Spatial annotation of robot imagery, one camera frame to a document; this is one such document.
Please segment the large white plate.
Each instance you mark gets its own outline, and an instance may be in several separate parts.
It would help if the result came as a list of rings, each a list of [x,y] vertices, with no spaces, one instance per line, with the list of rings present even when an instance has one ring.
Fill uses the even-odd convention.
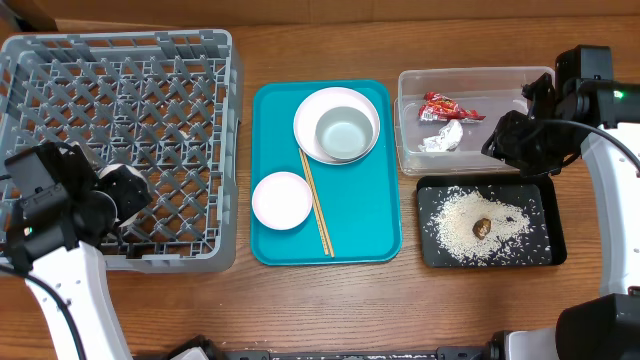
[[[335,107],[353,107],[363,112],[369,118],[375,131],[374,143],[367,152],[369,153],[376,144],[380,134],[380,118],[378,112],[364,95],[344,87],[329,87],[309,95],[296,110],[293,125],[294,136],[299,147],[314,160],[331,165],[351,163],[359,158],[347,162],[334,160],[320,148],[315,137],[315,128],[319,118],[328,110]]]

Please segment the clear plastic container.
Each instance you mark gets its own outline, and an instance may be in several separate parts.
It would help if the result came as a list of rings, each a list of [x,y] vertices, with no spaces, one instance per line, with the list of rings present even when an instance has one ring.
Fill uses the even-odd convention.
[[[530,101],[522,87],[543,74],[555,72],[545,66],[472,67],[407,70],[398,79],[394,104],[395,140],[402,172],[408,176],[515,173],[516,168],[481,153],[499,118],[511,110],[526,113]],[[424,96],[435,92],[447,96],[466,110],[485,117],[465,124],[459,146],[449,152],[423,152],[425,138],[438,134],[441,123],[419,119]]]

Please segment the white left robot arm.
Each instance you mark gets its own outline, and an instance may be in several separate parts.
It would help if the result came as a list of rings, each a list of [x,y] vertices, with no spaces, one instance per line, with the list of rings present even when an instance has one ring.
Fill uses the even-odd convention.
[[[110,298],[101,242],[151,202],[144,176],[124,164],[95,171],[80,145],[47,142],[8,158],[20,192],[6,230],[3,270],[21,277],[60,359],[128,359]]]

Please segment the red snack wrapper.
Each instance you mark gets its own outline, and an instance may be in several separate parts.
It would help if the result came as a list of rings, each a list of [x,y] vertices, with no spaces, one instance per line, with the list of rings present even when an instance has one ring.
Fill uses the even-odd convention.
[[[418,112],[420,121],[457,120],[463,123],[476,123],[485,119],[485,116],[476,110],[464,109],[456,101],[440,93],[427,92],[424,101]]]

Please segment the white paper cup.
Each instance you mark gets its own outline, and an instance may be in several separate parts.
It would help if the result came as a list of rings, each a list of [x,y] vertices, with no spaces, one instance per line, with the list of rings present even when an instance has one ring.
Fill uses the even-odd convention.
[[[103,168],[98,190],[113,200],[117,209],[115,225],[120,228],[131,225],[151,201],[146,179],[130,165],[112,164]]]

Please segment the brown food scrap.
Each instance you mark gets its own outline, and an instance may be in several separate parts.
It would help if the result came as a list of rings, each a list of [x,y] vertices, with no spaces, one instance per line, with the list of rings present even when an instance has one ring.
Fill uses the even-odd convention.
[[[472,232],[476,238],[483,240],[491,232],[492,222],[488,218],[481,218],[475,222]]]

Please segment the black plastic tray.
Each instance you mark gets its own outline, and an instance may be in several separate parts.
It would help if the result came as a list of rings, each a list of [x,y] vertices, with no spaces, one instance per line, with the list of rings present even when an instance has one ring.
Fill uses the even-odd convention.
[[[517,174],[425,176],[416,188],[422,255],[432,268],[564,263],[553,182]]]

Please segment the wooden chopstick left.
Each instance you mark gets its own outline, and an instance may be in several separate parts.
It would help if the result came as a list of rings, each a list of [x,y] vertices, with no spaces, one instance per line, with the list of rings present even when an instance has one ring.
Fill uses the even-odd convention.
[[[316,223],[317,223],[317,227],[320,233],[320,238],[321,238],[321,242],[322,242],[322,247],[323,247],[323,251],[324,251],[324,255],[328,256],[329,255],[329,248],[328,248],[328,243],[327,240],[325,238],[325,232],[323,230],[323,225],[320,219],[320,215],[319,215],[319,208],[316,202],[316,192],[314,190],[314,187],[311,184],[311,173],[310,173],[310,168],[309,168],[309,164],[308,161],[306,159],[306,154],[304,153],[304,151],[300,148],[298,148],[298,153],[299,153],[299,157],[301,160],[301,164],[302,164],[302,168],[303,168],[303,172],[304,172],[304,176],[305,176],[305,180],[307,185],[309,186],[310,190],[311,190],[311,198],[312,198],[312,207],[313,207],[313,212],[314,212],[314,217],[316,219]]]

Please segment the wooden chopstick right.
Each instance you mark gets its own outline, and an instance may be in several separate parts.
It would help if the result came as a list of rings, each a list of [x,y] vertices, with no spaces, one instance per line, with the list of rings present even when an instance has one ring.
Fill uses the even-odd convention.
[[[328,256],[330,256],[331,258],[334,258],[335,257],[334,248],[333,248],[333,245],[332,245],[332,242],[331,242],[331,238],[330,238],[330,235],[329,235],[329,232],[328,232],[328,227],[327,227],[327,224],[326,224],[326,220],[324,218],[324,213],[322,211],[320,199],[319,199],[319,196],[318,196],[318,193],[317,193],[317,189],[316,189],[316,186],[315,186],[315,182],[314,182],[314,178],[313,178],[313,174],[312,174],[312,171],[311,171],[310,164],[309,164],[309,168],[310,168],[310,173],[311,173],[311,177],[312,177],[311,184],[314,187],[314,190],[316,192],[316,199],[317,199],[316,202],[317,202],[317,205],[318,205],[318,208],[319,208],[319,215],[320,215],[320,219],[321,219],[321,222],[322,222],[322,225],[323,225],[323,230],[325,232],[325,238],[326,238],[327,243],[328,243],[328,248],[329,248],[329,255]]]

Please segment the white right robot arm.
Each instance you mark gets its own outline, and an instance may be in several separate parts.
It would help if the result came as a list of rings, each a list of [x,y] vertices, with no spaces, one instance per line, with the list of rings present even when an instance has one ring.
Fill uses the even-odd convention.
[[[564,310],[555,326],[495,334],[489,359],[636,359],[639,356],[639,87],[613,75],[606,46],[578,45],[555,73],[523,87],[527,113],[502,116],[483,154],[523,176],[588,168],[602,250],[600,296]]]

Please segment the teal serving tray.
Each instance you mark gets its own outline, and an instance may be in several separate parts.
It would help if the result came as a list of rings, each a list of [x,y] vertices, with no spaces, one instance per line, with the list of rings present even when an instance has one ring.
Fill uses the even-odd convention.
[[[386,262],[402,246],[402,219],[392,106],[386,87],[367,79],[337,86],[364,95],[375,107],[381,132],[373,149],[347,165],[309,162],[335,254],[325,254],[313,215],[291,230],[250,223],[255,257],[270,266]],[[294,138],[294,115],[305,98],[328,81],[271,83],[254,96],[251,184],[275,172],[304,173]]]

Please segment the wooden chopstick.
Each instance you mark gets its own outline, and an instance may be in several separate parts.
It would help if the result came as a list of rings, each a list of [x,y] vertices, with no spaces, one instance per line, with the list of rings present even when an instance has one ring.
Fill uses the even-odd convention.
[[[323,225],[323,230],[325,232],[325,238],[326,238],[327,243],[328,243],[328,248],[329,248],[329,255],[328,256],[330,256],[331,258],[334,258],[335,257],[334,248],[333,248],[333,245],[332,245],[332,242],[331,242],[331,238],[330,238],[330,235],[329,235],[329,232],[328,232],[328,227],[327,227],[327,224],[326,224],[326,220],[324,218],[324,213],[322,211],[320,199],[319,199],[319,196],[318,196],[318,193],[317,193],[317,189],[316,189],[316,186],[315,186],[315,182],[314,182],[314,178],[313,178],[313,174],[312,174],[312,171],[311,171],[310,164],[309,164],[309,168],[310,168],[310,173],[311,173],[311,177],[312,177],[311,184],[314,187],[314,190],[316,192],[316,199],[317,199],[316,202],[317,202],[317,205],[318,205],[318,208],[319,208],[319,215],[320,215],[320,219],[321,219],[321,222],[322,222],[322,225]]]
[[[309,186],[310,190],[311,190],[311,198],[312,198],[312,207],[313,207],[313,212],[314,212],[314,217],[316,219],[316,223],[317,223],[317,227],[320,233],[320,238],[321,238],[321,242],[322,242],[322,247],[323,247],[323,251],[324,251],[324,255],[328,256],[329,255],[329,248],[328,248],[328,243],[327,240],[325,238],[325,232],[323,230],[323,225],[320,219],[320,215],[319,215],[319,208],[316,202],[316,192],[314,190],[314,187],[311,184],[311,173],[310,173],[310,168],[309,168],[309,164],[308,161],[306,159],[306,154],[304,153],[304,151],[300,148],[298,148],[298,153],[299,153],[299,157],[301,160],[301,164],[302,164],[302,168],[303,168],[303,172],[304,172],[304,176],[305,176],[305,180],[307,185]]]

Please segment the grey bowl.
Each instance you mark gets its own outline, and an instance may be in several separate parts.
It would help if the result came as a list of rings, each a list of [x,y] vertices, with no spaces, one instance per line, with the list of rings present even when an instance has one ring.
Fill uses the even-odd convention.
[[[347,162],[365,155],[374,143],[369,118],[353,107],[335,107],[324,113],[315,128],[320,148],[332,159]]]

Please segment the white rice grains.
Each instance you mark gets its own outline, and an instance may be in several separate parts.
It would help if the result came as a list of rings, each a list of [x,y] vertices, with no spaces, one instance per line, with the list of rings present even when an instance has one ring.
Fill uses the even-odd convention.
[[[539,188],[534,185],[428,186],[417,192],[423,258],[429,267],[552,263]],[[492,222],[479,240],[472,227]]]

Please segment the white tissue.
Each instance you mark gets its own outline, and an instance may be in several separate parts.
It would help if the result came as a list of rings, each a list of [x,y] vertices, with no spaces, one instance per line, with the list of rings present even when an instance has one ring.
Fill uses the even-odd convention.
[[[449,152],[454,151],[463,137],[463,127],[458,120],[450,120],[437,135],[423,139],[418,145],[421,152]]]

